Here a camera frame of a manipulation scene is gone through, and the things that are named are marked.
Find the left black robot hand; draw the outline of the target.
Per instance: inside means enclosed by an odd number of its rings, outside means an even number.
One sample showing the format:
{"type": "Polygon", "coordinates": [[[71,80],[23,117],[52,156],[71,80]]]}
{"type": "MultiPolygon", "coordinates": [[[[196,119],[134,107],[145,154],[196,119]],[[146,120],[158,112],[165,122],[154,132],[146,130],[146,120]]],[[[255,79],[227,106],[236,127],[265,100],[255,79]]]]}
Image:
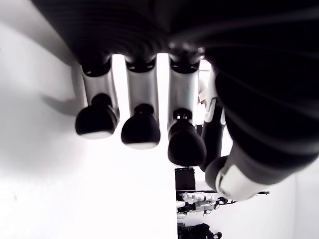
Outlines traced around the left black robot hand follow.
{"type": "Polygon", "coordinates": [[[36,0],[81,63],[204,54],[233,139],[206,182],[242,201],[319,155],[316,0],[36,0]]]}

